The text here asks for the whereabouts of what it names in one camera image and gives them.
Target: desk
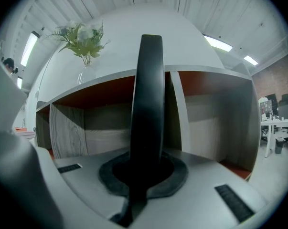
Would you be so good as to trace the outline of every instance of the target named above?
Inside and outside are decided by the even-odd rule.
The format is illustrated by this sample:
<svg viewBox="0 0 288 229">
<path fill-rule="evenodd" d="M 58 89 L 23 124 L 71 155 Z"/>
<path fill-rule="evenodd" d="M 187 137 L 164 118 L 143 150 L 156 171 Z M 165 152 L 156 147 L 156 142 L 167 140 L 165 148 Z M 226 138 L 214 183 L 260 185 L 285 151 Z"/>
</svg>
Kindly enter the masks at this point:
<svg viewBox="0 0 288 229">
<path fill-rule="evenodd" d="M 33 139 L 35 138 L 35 132 L 27 132 L 27 131 L 23 131 L 23 132 L 17 132 L 18 136 L 22 136 L 26 139 Z"/>
<path fill-rule="evenodd" d="M 268 137 L 267 137 L 267 147 L 266 147 L 266 153 L 265 158 L 268 157 L 269 150 L 271 149 L 271 143 L 273 143 L 273 126 L 277 127 L 288 127 L 288 120 L 266 120 L 262 121 L 261 125 L 268 126 Z"/>
</svg>

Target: trash bin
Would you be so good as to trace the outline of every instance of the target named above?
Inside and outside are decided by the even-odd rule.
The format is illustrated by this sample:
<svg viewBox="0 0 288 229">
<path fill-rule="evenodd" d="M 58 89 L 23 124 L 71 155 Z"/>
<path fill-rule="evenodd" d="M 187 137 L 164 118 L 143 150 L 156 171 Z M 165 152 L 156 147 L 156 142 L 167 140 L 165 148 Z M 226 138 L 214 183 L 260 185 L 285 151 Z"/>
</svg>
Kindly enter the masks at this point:
<svg viewBox="0 0 288 229">
<path fill-rule="evenodd" d="M 275 153 L 277 155 L 280 155 L 282 153 L 282 148 L 283 148 L 283 144 L 285 142 L 285 139 L 280 137 L 280 138 L 276 138 L 276 149 L 275 149 Z"/>
</svg>

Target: shelf unit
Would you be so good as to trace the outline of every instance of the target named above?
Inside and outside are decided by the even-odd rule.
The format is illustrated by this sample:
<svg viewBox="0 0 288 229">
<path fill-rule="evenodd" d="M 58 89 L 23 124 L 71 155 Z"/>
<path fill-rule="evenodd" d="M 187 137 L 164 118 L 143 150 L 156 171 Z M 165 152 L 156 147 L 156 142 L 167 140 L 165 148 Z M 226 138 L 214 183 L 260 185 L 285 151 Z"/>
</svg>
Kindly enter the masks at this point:
<svg viewBox="0 0 288 229">
<path fill-rule="evenodd" d="M 52 148 L 55 158 L 128 147 L 135 74 L 97 78 L 39 103 L 38 145 Z M 259 115 L 247 69 L 166 65 L 165 79 L 164 147 L 252 171 Z"/>
<path fill-rule="evenodd" d="M 43 104 L 36 113 L 38 145 L 52 149 L 55 158 L 128 147 L 135 73 L 126 72 L 126 77 L 99 83 L 93 80 L 87 87 L 76 87 Z M 175 123 L 179 118 L 169 72 L 165 78 L 164 145 L 181 150 L 181 137 L 169 134 L 180 130 L 179 123 Z"/>
</svg>

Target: brick wall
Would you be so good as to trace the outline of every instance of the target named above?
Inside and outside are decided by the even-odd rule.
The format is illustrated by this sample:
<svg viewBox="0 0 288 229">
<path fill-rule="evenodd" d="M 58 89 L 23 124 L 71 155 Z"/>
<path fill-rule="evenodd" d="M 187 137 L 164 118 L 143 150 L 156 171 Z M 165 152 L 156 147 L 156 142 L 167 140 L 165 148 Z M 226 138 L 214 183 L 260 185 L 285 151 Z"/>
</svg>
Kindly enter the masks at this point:
<svg viewBox="0 0 288 229">
<path fill-rule="evenodd" d="M 264 70 L 252 76 L 257 97 L 276 94 L 277 101 L 288 94 L 288 54 Z"/>
</svg>

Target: fluorescent light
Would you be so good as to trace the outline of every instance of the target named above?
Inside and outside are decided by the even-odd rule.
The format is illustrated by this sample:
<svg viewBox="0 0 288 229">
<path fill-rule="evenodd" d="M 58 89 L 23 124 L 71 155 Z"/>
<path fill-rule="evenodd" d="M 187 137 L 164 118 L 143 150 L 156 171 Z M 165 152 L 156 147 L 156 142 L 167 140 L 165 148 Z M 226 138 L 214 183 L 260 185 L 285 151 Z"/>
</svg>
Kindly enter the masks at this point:
<svg viewBox="0 0 288 229">
<path fill-rule="evenodd" d="M 18 86 L 18 88 L 20 88 L 20 89 L 21 89 L 21 83 L 22 83 L 22 81 L 23 81 L 23 79 L 20 78 L 20 77 L 18 77 L 17 86 Z"/>
<path fill-rule="evenodd" d="M 258 64 L 258 62 L 256 62 L 254 59 L 252 59 L 249 55 L 247 55 L 244 59 L 247 60 L 248 62 L 250 62 L 253 65 L 257 65 Z"/>
<path fill-rule="evenodd" d="M 33 46 L 35 45 L 36 41 L 38 40 L 38 38 L 39 38 L 38 33 L 36 33 L 35 31 L 33 31 L 30 34 L 28 41 L 26 43 L 24 52 L 23 52 L 23 56 L 21 58 L 21 65 L 24 65 L 26 67 L 30 53 L 31 53 Z"/>
<path fill-rule="evenodd" d="M 204 36 L 206 38 L 206 40 L 210 43 L 211 46 L 215 47 L 215 48 L 220 48 L 222 50 L 225 50 L 227 52 L 229 52 L 233 47 L 224 43 L 224 42 L 221 42 L 217 39 L 214 39 L 212 37 L 209 37 L 209 36 Z"/>
</svg>

